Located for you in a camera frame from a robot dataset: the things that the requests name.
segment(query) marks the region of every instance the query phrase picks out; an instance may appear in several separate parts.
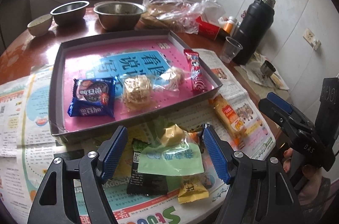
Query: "small ceramic bowl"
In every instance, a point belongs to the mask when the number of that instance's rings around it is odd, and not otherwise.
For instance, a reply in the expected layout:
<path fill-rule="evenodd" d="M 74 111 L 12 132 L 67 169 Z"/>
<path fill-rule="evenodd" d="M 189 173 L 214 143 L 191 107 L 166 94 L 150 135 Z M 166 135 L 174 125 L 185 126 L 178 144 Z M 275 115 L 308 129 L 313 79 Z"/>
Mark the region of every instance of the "small ceramic bowl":
<path fill-rule="evenodd" d="M 50 14 L 40 16 L 28 23 L 27 29 L 32 36 L 38 37 L 43 36 L 48 32 L 52 24 L 53 17 Z"/>

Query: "red candy bar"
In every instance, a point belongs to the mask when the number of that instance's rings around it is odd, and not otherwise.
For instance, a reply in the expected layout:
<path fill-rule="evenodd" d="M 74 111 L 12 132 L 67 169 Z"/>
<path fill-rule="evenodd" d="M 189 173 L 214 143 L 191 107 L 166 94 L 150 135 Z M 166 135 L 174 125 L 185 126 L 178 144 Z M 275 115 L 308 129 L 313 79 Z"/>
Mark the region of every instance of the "red candy bar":
<path fill-rule="evenodd" d="M 184 55 L 189 65 L 189 69 L 192 72 L 193 91 L 199 93 L 206 91 L 206 86 L 202 78 L 201 67 L 199 63 L 199 53 L 194 52 L 191 49 L 184 49 Z"/>

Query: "electrical outlet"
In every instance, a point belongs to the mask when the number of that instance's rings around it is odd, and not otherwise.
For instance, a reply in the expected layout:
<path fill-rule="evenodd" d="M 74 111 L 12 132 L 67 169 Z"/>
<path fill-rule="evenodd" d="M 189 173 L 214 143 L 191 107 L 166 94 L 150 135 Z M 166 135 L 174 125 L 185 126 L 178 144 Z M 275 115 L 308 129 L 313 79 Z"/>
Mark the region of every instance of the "electrical outlet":
<path fill-rule="evenodd" d="M 312 33 L 309 28 L 305 30 L 303 37 L 311 45 L 312 48 L 314 47 L 314 50 L 317 50 L 321 44 L 320 40 L 315 38 L 314 33 Z"/>
<path fill-rule="evenodd" d="M 304 32 L 303 35 L 304 39 L 307 40 L 308 43 L 312 43 L 313 38 L 315 37 L 314 33 L 311 32 L 311 30 L 309 28 L 307 28 Z"/>

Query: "human hand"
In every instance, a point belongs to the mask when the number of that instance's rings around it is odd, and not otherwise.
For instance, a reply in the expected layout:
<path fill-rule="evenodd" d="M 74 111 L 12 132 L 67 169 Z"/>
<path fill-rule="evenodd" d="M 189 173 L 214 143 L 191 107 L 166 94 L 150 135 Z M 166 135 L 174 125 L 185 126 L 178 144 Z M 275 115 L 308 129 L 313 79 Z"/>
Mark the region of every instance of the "human hand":
<path fill-rule="evenodd" d="M 291 157 L 293 149 L 289 148 L 284 152 L 284 157 L 287 160 L 284 162 L 283 168 L 287 173 L 291 166 Z M 306 165 L 302 168 L 302 173 L 309 180 L 298 195 L 300 205 L 311 203 L 318 195 L 321 185 L 321 168 L 317 169 L 314 166 Z"/>

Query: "qr code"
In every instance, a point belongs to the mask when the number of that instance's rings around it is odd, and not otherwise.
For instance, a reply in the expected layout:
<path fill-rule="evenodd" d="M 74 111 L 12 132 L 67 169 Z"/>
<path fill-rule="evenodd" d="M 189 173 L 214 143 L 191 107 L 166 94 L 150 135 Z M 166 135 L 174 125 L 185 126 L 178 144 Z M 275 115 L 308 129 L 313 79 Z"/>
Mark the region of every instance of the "qr code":
<path fill-rule="evenodd" d="M 140 153 L 134 153 L 133 155 L 133 162 L 134 163 L 139 163 L 139 158 L 140 158 Z"/>

